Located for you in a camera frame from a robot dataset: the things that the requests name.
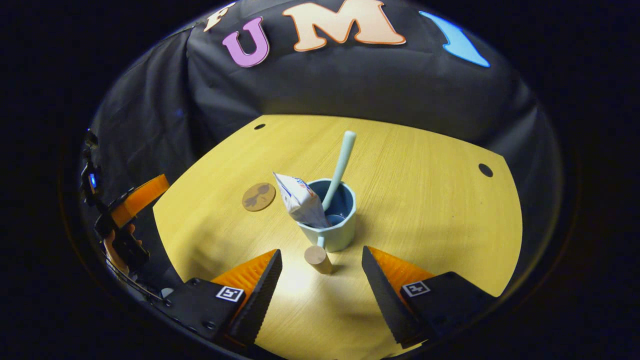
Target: letter m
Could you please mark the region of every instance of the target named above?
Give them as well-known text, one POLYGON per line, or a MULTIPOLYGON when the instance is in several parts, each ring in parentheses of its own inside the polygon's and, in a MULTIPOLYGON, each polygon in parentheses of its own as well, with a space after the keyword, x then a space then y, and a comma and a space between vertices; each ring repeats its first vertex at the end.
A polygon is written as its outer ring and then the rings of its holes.
POLYGON ((282 12, 290 16, 298 32, 296 51, 319 49, 326 45, 326 39, 316 33, 322 29, 338 44, 347 41, 349 31, 355 22, 359 32, 355 39, 365 44, 404 44, 404 36, 396 33, 389 19, 382 11, 384 3, 378 0, 345 0, 337 13, 314 3, 293 6, 282 12))

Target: white plastic bag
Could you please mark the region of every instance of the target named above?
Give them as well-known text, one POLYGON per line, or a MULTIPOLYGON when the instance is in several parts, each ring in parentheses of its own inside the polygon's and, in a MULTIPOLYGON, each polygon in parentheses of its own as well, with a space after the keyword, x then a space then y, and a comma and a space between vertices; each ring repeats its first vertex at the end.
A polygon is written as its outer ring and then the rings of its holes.
POLYGON ((282 200, 289 215, 297 222, 324 229, 331 225, 324 216, 322 202, 302 179, 273 173, 280 187, 282 200))

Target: black fabric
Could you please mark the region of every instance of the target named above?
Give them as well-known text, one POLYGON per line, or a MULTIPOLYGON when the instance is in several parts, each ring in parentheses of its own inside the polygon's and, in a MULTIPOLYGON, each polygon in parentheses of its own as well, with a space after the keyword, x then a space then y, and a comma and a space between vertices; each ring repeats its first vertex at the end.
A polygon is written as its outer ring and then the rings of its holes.
MULTIPOLYGON (((336 115, 417 127, 505 157, 523 216, 522 249, 509 291, 548 242, 563 183, 554 132, 518 72, 467 31, 491 67, 447 53, 442 32, 418 13, 431 11, 403 1, 387 1, 383 11, 406 44, 361 44, 353 38, 354 25, 344 44, 329 39, 321 49, 296 52, 293 21, 282 12, 303 2, 240 1, 208 32, 203 30, 210 13, 203 14, 195 27, 163 40, 137 61, 107 94, 92 126, 100 140, 106 195, 112 199, 161 172, 173 183, 201 155, 262 114, 336 115), (222 40, 241 31, 239 41, 251 53, 255 45, 242 26, 258 16, 264 18, 269 56, 242 68, 222 40)), ((343 0, 316 3, 336 12, 343 0)), ((150 207, 138 224, 143 226, 136 237, 152 253, 141 277, 153 277, 170 262, 150 207)))

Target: wooden cylinder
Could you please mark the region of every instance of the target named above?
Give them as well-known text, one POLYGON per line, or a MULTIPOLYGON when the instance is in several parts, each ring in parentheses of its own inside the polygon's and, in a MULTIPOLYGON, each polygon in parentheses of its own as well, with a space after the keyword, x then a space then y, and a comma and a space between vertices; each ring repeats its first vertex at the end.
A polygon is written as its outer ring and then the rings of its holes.
POLYGON ((311 246, 305 251, 305 260, 320 274, 330 274, 333 270, 329 256, 320 246, 311 246))

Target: yellow table surface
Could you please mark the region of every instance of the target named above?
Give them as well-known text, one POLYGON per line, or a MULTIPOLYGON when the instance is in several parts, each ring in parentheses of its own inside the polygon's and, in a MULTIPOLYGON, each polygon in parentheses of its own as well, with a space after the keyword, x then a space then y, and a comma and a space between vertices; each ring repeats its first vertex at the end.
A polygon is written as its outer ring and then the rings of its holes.
POLYGON ((186 281, 213 279, 271 249, 282 273, 256 344, 288 359, 372 359, 402 352, 360 264, 370 245, 434 274, 455 271, 493 296, 520 253, 522 215, 502 156, 412 127, 362 119, 263 115, 187 170, 154 206, 157 228, 186 281), (254 129, 265 124, 261 129, 254 129), (356 193, 356 235, 329 254, 335 273, 304 260, 311 244, 277 191, 266 209, 243 208, 271 172, 331 177, 346 130, 357 133, 342 180, 356 193), (493 170, 486 177, 478 169, 493 170))

